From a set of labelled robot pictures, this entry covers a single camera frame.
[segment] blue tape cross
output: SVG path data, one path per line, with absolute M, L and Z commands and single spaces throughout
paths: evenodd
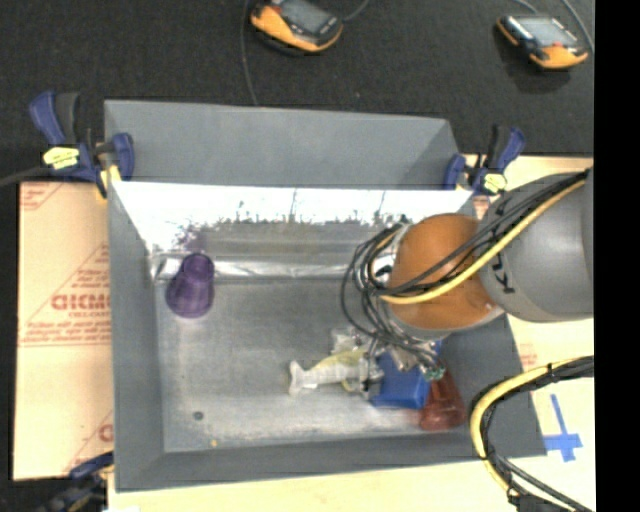
M 556 412 L 558 423 L 560 424 L 560 432 L 562 433 L 543 436 L 544 446 L 547 451 L 560 450 L 560 453 L 562 454 L 562 460 L 564 462 L 576 460 L 576 456 L 573 450 L 575 448 L 582 448 L 582 441 L 580 441 L 580 436 L 578 434 L 569 434 L 567 432 L 567 426 L 564 423 L 562 412 L 560 412 L 558 397 L 555 394 L 551 395 L 551 402 L 553 404 L 553 409 Z

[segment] blue block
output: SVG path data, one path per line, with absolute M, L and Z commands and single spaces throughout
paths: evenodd
M 380 393 L 371 398 L 373 405 L 402 409 L 424 407 L 431 383 L 424 379 L 419 368 L 401 372 L 386 352 L 378 359 L 378 366 L 384 371 L 384 379 L 380 385 Z

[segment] yellow cable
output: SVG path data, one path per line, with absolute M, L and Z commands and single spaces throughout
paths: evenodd
M 565 359 L 564 361 L 559 361 L 556 363 L 551 363 L 551 370 L 555 370 L 559 366 L 563 366 L 565 364 L 571 363 L 573 361 L 577 361 L 580 358 L 574 359 Z M 487 393 L 485 393 L 480 400 L 476 403 L 473 411 L 471 412 L 471 417 L 469 419 L 469 430 L 471 433 L 471 440 L 473 442 L 473 446 L 476 450 L 478 456 L 483 460 L 484 465 L 489 472 L 489 474 L 493 477 L 493 479 L 498 482 L 498 484 L 505 490 L 508 491 L 510 489 L 509 483 L 502 478 L 500 473 L 496 471 L 491 462 L 487 459 L 487 453 L 484 449 L 484 443 L 482 441 L 482 416 L 486 412 L 486 410 L 501 397 L 506 395 L 509 391 L 527 384 L 529 382 L 534 381 L 538 377 L 542 377 L 546 373 L 549 372 L 549 366 L 541 366 L 538 368 L 533 368 L 527 372 L 523 372 L 515 377 L 510 378 L 500 384 L 497 384 L 493 388 L 491 388 Z
M 501 238 L 495 245 L 487 250 L 482 256 L 480 256 L 473 264 L 469 265 L 463 272 L 458 274 L 451 281 L 438 286 L 433 290 L 421 293 L 419 295 L 412 295 L 411 297 L 397 297 L 395 295 L 381 295 L 380 298 L 390 304 L 417 304 L 420 302 L 427 302 L 431 299 L 439 297 L 440 295 L 447 293 L 462 281 L 468 279 L 475 274 L 480 268 L 488 263 L 496 254 L 504 249 L 514 238 L 516 238 L 522 231 L 524 231 L 529 224 L 536 220 L 545 211 L 551 208 L 554 204 L 560 201 L 563 197 L 573 192 L 575 189 L 584 185 L 585 180 L 578 181 L 557 193 L 556 195 L 547 199 L 544 203 L 533 210 L 529 215 L 522 219 L 511 231 L 509 231 L 503 238 Z

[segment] purple cup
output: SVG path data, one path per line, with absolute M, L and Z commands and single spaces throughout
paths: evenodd
M 176 315 L 197 318 L 213 304 L 213 272 L 211 259 L 204 254 L 190 254 L 167 286 L 167 306 Z

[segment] black carpet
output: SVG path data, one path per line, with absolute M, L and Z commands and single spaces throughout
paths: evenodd
M 361 0 L 317 3 L 346 15 Z M 530 3 L 584 37 L 562 0 Z M 594 152 L 595 57 L 568 72 L 534 69 L 494 29 L 499 15 L 527 12 L 514 0 L 371 0 L 335 47 L 302 58 L 243 27 L 243 0 L 4 4 L 0 177 L 39 163 L 44 140 L 27 107 L 46 89 L 79 91 L 79 128 L 95 138 L 105 98 L 154 98 L 441 117 L 467 153 L 485 151 L 499 123 L 524 132 L 528 154 Z M 595 0 L 571 6 L 595 42 Z M 10 481 L 16 206 L 16 188 L 0 190 L 0 512 L 28 510 L 64 484 Z

